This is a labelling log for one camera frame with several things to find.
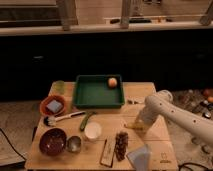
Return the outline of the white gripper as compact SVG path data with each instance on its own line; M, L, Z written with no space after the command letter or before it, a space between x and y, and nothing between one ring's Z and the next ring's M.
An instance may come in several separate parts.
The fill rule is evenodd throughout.
M144 107L142 110L139 111L135 119L135 124L142 131L148 131L156 120L157 115L152 112L148 107Z

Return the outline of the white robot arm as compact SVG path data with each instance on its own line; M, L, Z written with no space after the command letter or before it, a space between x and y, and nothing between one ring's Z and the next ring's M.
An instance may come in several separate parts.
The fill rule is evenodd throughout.
M159 115L170 119L205 143L213 146L213 121L197 116L172 104L173 95L168 90L161 90L147 96L145 106L137 119L151 127Z

